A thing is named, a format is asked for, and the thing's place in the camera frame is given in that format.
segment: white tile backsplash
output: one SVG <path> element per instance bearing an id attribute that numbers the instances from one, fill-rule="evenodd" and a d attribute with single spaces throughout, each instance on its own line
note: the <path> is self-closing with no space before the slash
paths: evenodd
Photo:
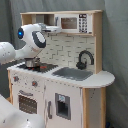
<path id="1" fill-rule="evenodd" d="M 88 50 L 94 56 L 94 37 L 67 35 L 67 34 L 45 34 L 47 46 L 38 55 L 43 63 L 51 63 L 76 68 L 79 53 Z M 94 65 L 88 55 L 82 56 L 82 62 L 87 60 L 87 69 L 94 71 Z"/>

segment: stovetop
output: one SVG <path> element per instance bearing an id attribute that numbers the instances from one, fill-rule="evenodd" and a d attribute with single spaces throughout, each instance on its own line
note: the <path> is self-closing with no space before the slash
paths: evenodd
<path id="1" fill-rule="evenodd" d="M 18 68 L 25 69 L 25 70 L 31 70 L 31 71 L 34 71 L 34 72 L 42 72 L 42 73 L 45 73 L 47 71 L 50 71 L 50 70 L 58 67 L 58 65 L 41 63 L 39 67 L 34 67 L 34 68 L 29 68 L 25 64 L 20 65 L 20 66 L 17 66 L 17 67 Z"/>

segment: grey wall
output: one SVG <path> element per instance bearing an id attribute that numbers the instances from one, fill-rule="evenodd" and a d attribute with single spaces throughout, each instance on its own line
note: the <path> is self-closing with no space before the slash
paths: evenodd
<path id="1" fill-rule="evenodd" d="M 8 0 L 0 0 L 0 42 L 11 42 L 13 39 L 11 11 Z M 0 94 L 9 97 L 8 74 L 6 68 L 10 66 L 6 64 L 0 69 Z"/>
<path id="2" fill-rule="evenodd" d="M 21 26 L 20 12 L 104 10 L 103 70 L 116 77 L 107 87 L 107 120 L 115 128 L 128 128 L 128 0 L 11 0 L 13 25 Z M 15 37 L 16 47 L 23 42 Z"/>

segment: dial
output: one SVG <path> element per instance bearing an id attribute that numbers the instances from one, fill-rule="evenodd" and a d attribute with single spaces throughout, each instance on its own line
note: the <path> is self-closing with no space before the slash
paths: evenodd
<path id="1" fill-rule="evenodd" d="M 19 81 L 19 77 L 18 76 L 14 76 L 13 78 L 14 78 L 14 82 Z"/>
<path id="2" fill-rule="evenodd" d="M 36 81 L 33 81 L 32 82 L 32 86 L 37 87 L 38 86 L 38 83 Z"/>

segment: sink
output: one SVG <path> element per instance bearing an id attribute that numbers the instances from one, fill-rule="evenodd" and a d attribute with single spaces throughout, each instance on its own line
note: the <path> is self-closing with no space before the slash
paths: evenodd
<path id="1" fill-rule="evenodd" d="M 93 75 L 93 72 L 64 67 L 53 72 L 52 75 L 76 81 L 82 81 L 87 79 L 89 76 Z"/>

